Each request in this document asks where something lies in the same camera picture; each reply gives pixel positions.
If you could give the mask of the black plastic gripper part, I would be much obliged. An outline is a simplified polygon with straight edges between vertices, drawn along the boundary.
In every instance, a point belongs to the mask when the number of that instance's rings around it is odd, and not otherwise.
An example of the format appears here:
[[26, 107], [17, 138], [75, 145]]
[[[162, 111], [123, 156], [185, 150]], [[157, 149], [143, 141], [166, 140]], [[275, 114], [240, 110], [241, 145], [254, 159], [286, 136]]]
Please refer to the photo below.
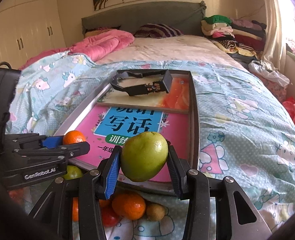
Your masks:
[[[123, 87], [120, 85], [121, 81], [127, 79], [143, 79], [145, 77], [159, 76], [162, 79], [158, 81], [153, 81], [151, 83], [143, 83], [139, 85], [132, 85]], [[139, 96], [147, 95], [151, 93], [166, 92], [169, 94], [172, 86], [173, 77], [168, 69], [165, 70], [147, 70], [142, 72], [140, 70], [136, 71], [117, 71], [117, 74], [113, 77], [110, 82], [111, 87], [114, 90], [125, 92], [128, 96]]]

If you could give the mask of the oval green fruit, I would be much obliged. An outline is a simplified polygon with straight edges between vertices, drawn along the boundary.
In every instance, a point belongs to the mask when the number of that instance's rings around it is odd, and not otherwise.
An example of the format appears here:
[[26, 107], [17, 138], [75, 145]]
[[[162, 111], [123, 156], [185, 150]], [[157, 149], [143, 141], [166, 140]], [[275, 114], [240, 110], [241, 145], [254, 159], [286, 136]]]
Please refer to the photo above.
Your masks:
[[62, 177], [65, 180], [72, 180], [76, 178], [81, 178], [83, 176], [82, 170], [74, 165], [68, 165], [67, 166], [67, 173], [63, 175]]

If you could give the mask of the orange tangerine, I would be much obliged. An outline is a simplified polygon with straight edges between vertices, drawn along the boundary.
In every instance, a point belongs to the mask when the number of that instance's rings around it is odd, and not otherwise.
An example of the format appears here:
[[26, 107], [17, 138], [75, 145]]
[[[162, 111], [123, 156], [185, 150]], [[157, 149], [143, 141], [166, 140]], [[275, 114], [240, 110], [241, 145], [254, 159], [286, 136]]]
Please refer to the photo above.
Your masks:
[[113, 197], [112, 208], [120, 217], [137, 220], [143, 217], [146, 203], [144, 198], [136, 192], [121, 192]]
[[100, 206], [101, 209], [104, 208], [104, 207], [107, 207], [109, 205], [110, 205], [110, 200], [109, 199], [108, 200], [103, 200], [103, 199], [99, 200], [99, 206]]
[[73, 198], [73, 207], [72, 207], [72, 220], [73, 222], [79, 221], [79, 198]]

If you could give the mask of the cream curtain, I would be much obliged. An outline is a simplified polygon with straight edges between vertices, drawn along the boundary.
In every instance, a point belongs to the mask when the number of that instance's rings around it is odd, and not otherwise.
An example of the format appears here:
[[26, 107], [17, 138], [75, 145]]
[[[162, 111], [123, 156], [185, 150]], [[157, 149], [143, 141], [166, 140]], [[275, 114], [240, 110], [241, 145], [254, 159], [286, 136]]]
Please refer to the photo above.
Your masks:
[[286, 27], [290, 0], [264, 0], [266, 10], [266, 42], [262, 60], [272, 69], [285, 72]]

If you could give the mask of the light blue kitty blanket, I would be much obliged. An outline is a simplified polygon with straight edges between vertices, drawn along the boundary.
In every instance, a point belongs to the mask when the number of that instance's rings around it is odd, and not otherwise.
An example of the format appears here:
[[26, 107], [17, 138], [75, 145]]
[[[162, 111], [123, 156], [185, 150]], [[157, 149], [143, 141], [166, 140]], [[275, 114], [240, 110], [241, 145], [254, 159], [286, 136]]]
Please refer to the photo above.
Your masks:
[[197, 169], [236, 179], [272, 232], [295, 213], [295, 125], [286, 109], [244, 68], [194, 61], [95, 63], [57, 53], [22, 71], [6, 132], [53, 135], [85, 98], [118, 70], [187, 70], [200, 127]]

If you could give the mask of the white plastic bag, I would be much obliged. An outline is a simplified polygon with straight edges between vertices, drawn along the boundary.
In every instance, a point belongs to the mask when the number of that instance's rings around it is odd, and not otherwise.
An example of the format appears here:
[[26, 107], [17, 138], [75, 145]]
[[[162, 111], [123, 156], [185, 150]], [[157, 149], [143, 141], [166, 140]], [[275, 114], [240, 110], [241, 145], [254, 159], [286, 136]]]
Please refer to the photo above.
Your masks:
[[258, 74], [259, 77], [277, 83], [283, 88], [286, 88], [290, 84], [289, 78], [281, 74], [274, 67], [266, 64], [264, 61], [252, 61], [248, 64], [248, 68], [251, 73]]

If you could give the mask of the grey green headboard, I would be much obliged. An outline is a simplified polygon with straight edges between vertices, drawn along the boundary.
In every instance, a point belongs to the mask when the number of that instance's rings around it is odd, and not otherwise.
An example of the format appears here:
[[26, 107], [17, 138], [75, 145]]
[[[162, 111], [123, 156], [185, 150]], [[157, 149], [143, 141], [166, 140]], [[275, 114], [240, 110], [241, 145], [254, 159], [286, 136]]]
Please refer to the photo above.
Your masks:
[[206, 4], [189, 2], [147, 2], [98, 12], [81, 19], [82, 32], [99, 27], [119, 27], [135, 33], [142, 25], [165, 24], [180, 30], [185, 35], [201, 36], [201, 20], [205, 18]]

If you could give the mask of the brown longan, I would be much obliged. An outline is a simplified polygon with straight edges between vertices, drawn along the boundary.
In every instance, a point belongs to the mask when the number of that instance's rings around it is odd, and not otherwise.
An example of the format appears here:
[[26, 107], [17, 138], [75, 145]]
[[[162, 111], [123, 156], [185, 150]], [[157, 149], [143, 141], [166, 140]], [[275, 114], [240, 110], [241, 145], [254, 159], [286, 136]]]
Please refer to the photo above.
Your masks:
[[146, 217], [150, 221], [161, 221], [165, 216], [165, 208], [157, 203], [150, 203], [146, 207]]

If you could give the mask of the orange cover book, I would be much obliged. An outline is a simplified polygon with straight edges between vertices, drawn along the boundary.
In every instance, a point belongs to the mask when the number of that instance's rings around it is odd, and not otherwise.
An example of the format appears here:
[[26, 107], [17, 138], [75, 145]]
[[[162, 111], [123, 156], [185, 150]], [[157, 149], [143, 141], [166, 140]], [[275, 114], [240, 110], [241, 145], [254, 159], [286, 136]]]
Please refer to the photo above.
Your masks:
[[110, 88], [98, 99], [98, 104], [137, 109], [160, 109], [186, 114], [189, 111], [189, 99], [189, 78], [184, 75], [176, 75], [172, 79], [171, 89], [168, 93], [129, 96], [125, 92]]

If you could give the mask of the striped purple pillow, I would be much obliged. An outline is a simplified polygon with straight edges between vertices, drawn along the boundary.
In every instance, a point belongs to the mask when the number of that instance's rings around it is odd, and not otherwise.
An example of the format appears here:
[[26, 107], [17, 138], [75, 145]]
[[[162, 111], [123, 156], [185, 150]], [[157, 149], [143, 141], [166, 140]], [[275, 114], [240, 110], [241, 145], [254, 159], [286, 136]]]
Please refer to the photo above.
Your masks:
[[183, 33], [165, 24], [148, 23], [139, 27], [134, 33], [134, 37], [140, 38], [168, 38], [182, 36]]

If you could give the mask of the beige bed sheet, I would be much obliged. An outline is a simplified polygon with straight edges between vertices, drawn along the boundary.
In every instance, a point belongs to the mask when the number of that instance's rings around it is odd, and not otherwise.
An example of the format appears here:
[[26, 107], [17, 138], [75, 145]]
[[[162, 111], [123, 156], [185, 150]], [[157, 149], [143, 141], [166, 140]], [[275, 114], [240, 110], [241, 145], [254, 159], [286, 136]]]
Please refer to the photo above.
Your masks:
[[206, 38], [182, 35], [169, 38], [138, 38], [118, 51], [114, 51], [97, 61], [97, 64], [119, 61], [195, 61], [221, 64], [245, 70], [227, 53], [221, 51]]

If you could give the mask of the pink quilt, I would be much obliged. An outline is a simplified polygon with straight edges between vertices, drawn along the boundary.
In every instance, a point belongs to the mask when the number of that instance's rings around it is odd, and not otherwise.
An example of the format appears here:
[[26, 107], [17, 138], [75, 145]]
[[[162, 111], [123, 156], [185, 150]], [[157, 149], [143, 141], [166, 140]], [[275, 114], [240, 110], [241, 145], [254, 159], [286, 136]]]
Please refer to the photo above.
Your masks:
[[85, 54], [93, 62], [96, 62], [114, 51], [126, 48], [134, 42], [133, 34], [123, 30], [106, 29], [94, 31], [94, 33], [95, 35], [89, 35], [82, 41], [73, 44], [71, 47], [45, 50], [37, 56], [28, 59], [26, 63], [18, 69], [24, 70], [46, 56], [64, 51], [69, 51], [69, 54]]

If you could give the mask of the white wardrobe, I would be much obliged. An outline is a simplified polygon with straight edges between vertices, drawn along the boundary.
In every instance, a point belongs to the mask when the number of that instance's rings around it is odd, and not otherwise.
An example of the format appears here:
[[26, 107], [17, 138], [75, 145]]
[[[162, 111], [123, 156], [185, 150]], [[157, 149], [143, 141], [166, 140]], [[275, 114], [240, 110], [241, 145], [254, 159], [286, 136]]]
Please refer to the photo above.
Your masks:
[[0, 2], [0, 63], [18, 69], [41, 52], [65, 45], [57, 0]]

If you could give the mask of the small orange in tray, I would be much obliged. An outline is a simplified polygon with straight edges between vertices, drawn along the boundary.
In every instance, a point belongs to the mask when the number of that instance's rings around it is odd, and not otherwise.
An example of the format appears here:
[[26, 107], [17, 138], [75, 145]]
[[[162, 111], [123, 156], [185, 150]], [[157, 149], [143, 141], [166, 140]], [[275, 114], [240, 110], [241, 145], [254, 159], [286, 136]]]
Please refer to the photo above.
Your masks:
[[86, 137], [84, 134], [80, 131], [69, 131], [66, 133], [63, 137], [62, 144], [63, 145], [70, 145], [70, 144], [75, 144], [79, 142], [84, 142], [86, 141]]

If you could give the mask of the round green apple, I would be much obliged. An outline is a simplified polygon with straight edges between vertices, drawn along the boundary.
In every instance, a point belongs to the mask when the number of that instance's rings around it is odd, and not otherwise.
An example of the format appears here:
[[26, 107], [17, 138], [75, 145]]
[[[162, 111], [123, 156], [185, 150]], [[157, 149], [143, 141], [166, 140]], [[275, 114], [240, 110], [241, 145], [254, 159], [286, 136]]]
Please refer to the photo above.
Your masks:
[[167, 155], [167, 140], [160, 133], [140, 133], [128, 139], [122, 147], [122, 173], [133, 182], [148, 181], [161, 171]]

